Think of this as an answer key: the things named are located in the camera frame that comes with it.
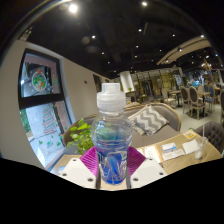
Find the wooden table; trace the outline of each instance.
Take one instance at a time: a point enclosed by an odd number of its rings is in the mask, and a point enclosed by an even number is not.
[[[169,94],[176,94],[177,95],[177,101],[178,101],[177,107],[182,107],[182,105],[180,105],[180,103],[179,103],[179,94],[180,93],[181,93],[180,90],[174,90],[174,91],[169,92]]]
[[[199,137],[200,137],[200,135],[196,135],[191,140],[198,139]],[[157,149],[159,151],[159,154],[162,155],[163,154],[162,145],[174,142],[177,146],[177,149],[180,149],[180,148],[183,149],[182,144],[185,143],[185,142],[189,142],[191,140],[188,140],[184,135],[180,134],[180,135],[177,135],[173,138],[167,139],[167,140],[162,141],[162,142],[158,142],[158,143],[153,144],[153,145],[155,145],[157,147]],[[145,149],[144,149],[145,147],[141,147],[141,148],[138,148],[138,149],[142,149],[143,153],[145,153]],[[188,166],[191,166],[191,165],[204,163],[204,162],[208,162],[208,161],[217,160],[217,159],[222,158],[219,151],[213,145],[211,145],[210,143],[208,143],[207,146],[205,147],[205,151],[204,151],[201,159],[199,159],[199,160],[195,159],[194,155],[195,155],[194,153],[191,153],[191,154],[188,154],[188,155],[180,156],[178,158],[162,162],[161,165],[163,166],[163,169],[165,170],[165,172],[169,175],[169,174],[175,173],[175,172],[177,172],[181,169],[184,169]],[[58,169],[60,167],[66,166],[71,158],[80,158],[80,157],[81,157],[81,155],[64,155],[58,161],[58,163],[53,167],[53,169],[51,170],[51,173],[59,176]],[[112,186],[112,185],[106,184],[101,180],[101,188],[104,189],[104,190],[124,190],[124,189],[127,189],[126,180],[124,180],[122,182],[122,184],[118,185],[118,186]]]

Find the green leaves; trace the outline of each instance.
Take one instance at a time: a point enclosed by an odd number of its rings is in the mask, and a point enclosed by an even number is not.
[[[70,131],[72,132],[70,136],[73,138],[74,141],[69,142],[67,144],[67,148],[69,149],[71,145],[77,145],[79,153],[83,155],[85,151],[93,147],[93,142],[91,139],[91,132],[90,132],[90,128],[92,125],[88,125],[87,123],[85,123],[83,118],[78,122],[78,124],[79,124],[78,127],[75,126],[70,128]],[[77,132],[75,132],[78,130],[83,130],[83,131],[78,134]]]

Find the spotlight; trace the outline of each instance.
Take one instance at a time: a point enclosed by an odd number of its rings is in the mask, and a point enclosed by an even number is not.
[[[70,11],[70,12],[72,12],[72,13],[76,13],[77,10],[78,10],[77,5],[75,5],[75,4],[71,4],[71,5],[69,6],[69,11]]]

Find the plastic bottle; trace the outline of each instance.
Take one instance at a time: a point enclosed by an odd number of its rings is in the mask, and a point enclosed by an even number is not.
[[[126,177],[127,150],[132,141],[132,125],[124,115],[125,93],[119,83],[103,83],[97,93],[99,115],[91,127],[98,154],[101,178],[107,184],[119,185]]]

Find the white wall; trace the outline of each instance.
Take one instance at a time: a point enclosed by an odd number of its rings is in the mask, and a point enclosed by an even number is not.
[[[62,85],[72,122],[98,112],[93,79],[96,73],[48,49],[22,40],[15,41],[6,55],[0,69],[0,151],[5,159],[44,169],[27,140],[18,105],[18,75],[25,48],[60,60]]]

